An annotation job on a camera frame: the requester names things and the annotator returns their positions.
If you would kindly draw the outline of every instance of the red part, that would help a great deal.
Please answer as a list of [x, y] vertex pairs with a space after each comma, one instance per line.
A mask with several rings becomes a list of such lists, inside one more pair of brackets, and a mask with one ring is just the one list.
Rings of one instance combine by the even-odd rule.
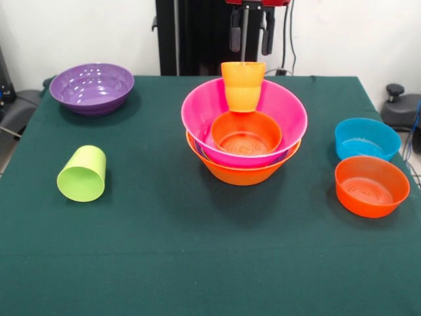
[[[288, 5], [291, 0], [261, 0], [262, 5], [265, 7], [281, 7], [282, 5]], [[243, 0], [226, 0], [231, 5], [241, 5]]]

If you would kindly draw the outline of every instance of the green cup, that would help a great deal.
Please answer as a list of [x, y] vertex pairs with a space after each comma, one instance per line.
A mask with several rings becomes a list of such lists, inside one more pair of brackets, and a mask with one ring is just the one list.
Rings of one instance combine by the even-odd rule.
[[77, 202], [99, 198], [105, 189], [106, 161], [104, 152], [98, 147], [78, 148], [57, 176], [60, 192]]

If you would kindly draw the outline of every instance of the orange bowl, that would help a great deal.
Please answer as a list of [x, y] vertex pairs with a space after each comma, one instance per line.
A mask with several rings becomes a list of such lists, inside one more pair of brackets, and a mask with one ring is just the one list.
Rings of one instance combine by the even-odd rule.
[[200, 160], [202, 160], [209, 171], [219, 180], [228, 184], [233, 184], [234, 186], [252, 186], [254, 184], [265, 181], [270, 176], [272, 176], [274, 172], [277, 171], [289, 158], [294, 156], [301, 145], [300, 140], [289, 150], [289, 153], [285, 159], [274, 163], [273, 165], [255, 169], [239, 169], [221, 166], [211, 160], [204, 158], [195, 149], [194, 139], [189, 134], [189, 132], [186, 132], [186, 138], [190, 149], [196, 154], [196, 156], [200, 158]]
[[258, 111], [222, 113], [212, 123], [210, 132], [216, 148], [243, 156], [271, 153], [282, 140], [278, 123]]
[[410, 192], [409, 181], [399, 168], [370, 156], [342, 160], [336, 167], [335, 181], [339, 201], [362, 217], [389, 215]]

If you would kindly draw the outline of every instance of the black knob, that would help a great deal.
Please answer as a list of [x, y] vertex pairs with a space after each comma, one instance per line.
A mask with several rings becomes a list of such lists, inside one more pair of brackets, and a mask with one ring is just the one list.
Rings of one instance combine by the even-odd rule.
[[402, 93], [405, 92], [404, 87], [400, 84], [388, 84], [386, 90], [391, 97], [399, 97]]

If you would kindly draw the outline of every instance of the bowl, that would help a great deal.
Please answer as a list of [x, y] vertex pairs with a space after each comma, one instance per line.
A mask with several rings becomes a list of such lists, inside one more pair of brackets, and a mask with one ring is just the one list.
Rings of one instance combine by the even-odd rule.
[[342, 205], [362, 217], [389, 215], [409, 195], [410, 185], [401, 170], [370, 156], [342, 160], [335, 170], [336, 194]]
[[202, 160], [209, 171], [219, 180], [228, 184], [233, 184], [234, 186], [252, 186], [254, 184], [265, 181], [270, 176], [272, 176], [274, 172], [277, 171], [288, 159], [294, 156], [301, 145], [301, 141], [296, 143], [291, 148], [291, 150], [289, 150], [289, 153], [285, 159], [273, 165], [253, 169], [239, 169], [218, 165], [217, 163], [204, 158], [196, 151], [194, 146], [194, 139], [187, 131], [186, 138], [190, 149], [196, 154], [196, 156], [200, 158], [200, 160]]
[[282, 139], [274, 119], [258, 111], [225, 112], [216, 118], [210, 132], [216, 148], [246, 156], [271, 153]]
[[401, 138], [391, 127], [369, 118], [340, 122], [335, 129], [335, 140], [340, 159], [367, 155], [390, 161], [401, 146]]
[[186, 130], [207, 156], [219, 165], [234, 168], [267, 166], [304, 136], [307, 114], [303, 104], [284, 87], [263, 80], [257, 110], [278, 123], [282, 131], [281, 144], [272, 153], [256, 156], [220, 151], [213, 143], [211, 126], [219, 115], [228, 111], [224, 90], [222, 78], [205, 82], [190, 92], [182, 105], [182, 121]]
[[[203, 151], [202, 147], [200, 147], [199, 143], [196, 142], [196, 140], [194, 141], [194, 146], [196, 151], [205, 159], [210, 160], [209, 157], [206, 155], [206, 153]], [[285, 158], [288, 154], [289, 150], [283, 152], [278, 158], [276, 158], [275, 160], [273, 160], [273, 162], [271, 162], [269, 165], [273, 165], [274, 163], [278, 163], [280, 162], [283, 158]]]
[[72, 112], [85, 116], [106, 115], [128, 97], [134, 77], [126, 69], [92, 63], [68, 69], [53, 79], [50, 93]]

